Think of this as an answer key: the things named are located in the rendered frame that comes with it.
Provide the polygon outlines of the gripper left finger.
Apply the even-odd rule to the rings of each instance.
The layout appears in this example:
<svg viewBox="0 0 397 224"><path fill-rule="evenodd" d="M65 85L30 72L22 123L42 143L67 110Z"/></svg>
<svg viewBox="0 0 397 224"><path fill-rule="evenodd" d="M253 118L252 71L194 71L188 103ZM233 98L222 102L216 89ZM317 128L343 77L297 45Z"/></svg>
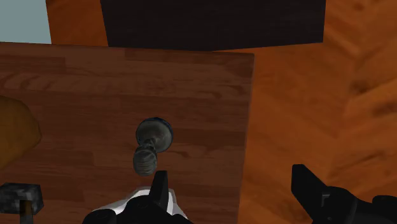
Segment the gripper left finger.
<svg viewBox="0 0 397 224"><path fill-rule="evenodd" d="M82 224L193 224L180 214L167 212L168 189L167 171L157 171L149 195L130 199L120 214L111 209L94 210Z"/></svg>

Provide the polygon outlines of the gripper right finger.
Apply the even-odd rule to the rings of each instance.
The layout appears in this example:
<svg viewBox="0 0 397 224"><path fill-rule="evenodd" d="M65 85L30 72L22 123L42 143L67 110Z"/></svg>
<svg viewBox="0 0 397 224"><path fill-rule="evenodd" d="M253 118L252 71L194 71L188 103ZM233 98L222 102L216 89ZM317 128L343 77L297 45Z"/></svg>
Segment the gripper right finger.
<svg viewBox="0 0 397 224"><path fill-rule="evenodd" d="M397 197L377 195L366 202L324 184L303 164L292 165L291 192L312 224L397 224Z"/></svg>

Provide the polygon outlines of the white rounded object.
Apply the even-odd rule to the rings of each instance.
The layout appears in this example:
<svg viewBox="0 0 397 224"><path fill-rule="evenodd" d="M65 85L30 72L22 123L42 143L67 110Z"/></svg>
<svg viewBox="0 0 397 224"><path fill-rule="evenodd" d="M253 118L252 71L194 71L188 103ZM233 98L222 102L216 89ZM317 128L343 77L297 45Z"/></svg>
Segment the white rounded object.
<svg viewBox="0 0 397 224"><path fill-rule="evenodd" d="M120 214L125 209L125 206L127 205L127 202L130 199L133 199L133 198L136 198L139 196L143 196L143 195L149 195L149 192L150 192L149 186L136 188L132 193L127 195L126 198L116 201L116 202L113 202L111 204L108 204L106 206L99 207L96 210L111 209L116 214ZM180 214L184 218L188 219L188 217L185 215L185 213L182 211L182 209L178 206L178 203L176 200L176 194L175 194L174 190L169 188L168 194L169 194L169 196L168 196L168 203L167 203L167 212L170 215Z"/></svg>

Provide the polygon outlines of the wooden table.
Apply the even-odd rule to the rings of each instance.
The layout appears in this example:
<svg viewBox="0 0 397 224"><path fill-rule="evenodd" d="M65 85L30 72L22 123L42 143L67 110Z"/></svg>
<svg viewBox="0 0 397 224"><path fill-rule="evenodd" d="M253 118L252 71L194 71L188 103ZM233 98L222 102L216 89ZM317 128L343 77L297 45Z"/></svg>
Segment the wooden table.
<svg viewBox="0 0 397 224"><path fill-rule="evenodd" d="M132 160L136 128L168 121L158 156L178 204L194 224L237 224L254 56L91 46L0 43L0 95L21 100L40 143L0 171L35 183L36 224L81 224L152 177Z"/></svg>

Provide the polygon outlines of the yellow-brown rounded object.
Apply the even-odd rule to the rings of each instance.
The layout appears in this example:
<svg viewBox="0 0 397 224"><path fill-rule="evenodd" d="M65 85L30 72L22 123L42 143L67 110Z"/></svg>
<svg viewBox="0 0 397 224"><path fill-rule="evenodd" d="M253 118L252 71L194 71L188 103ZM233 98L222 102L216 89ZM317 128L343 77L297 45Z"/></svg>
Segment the yellow-brown rounded object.
<svg viewBox="0 0 397 224"><path fill-rule="evenodd" d="M0 95L0 170L41 140L39 123L22 101Z"/></svg>

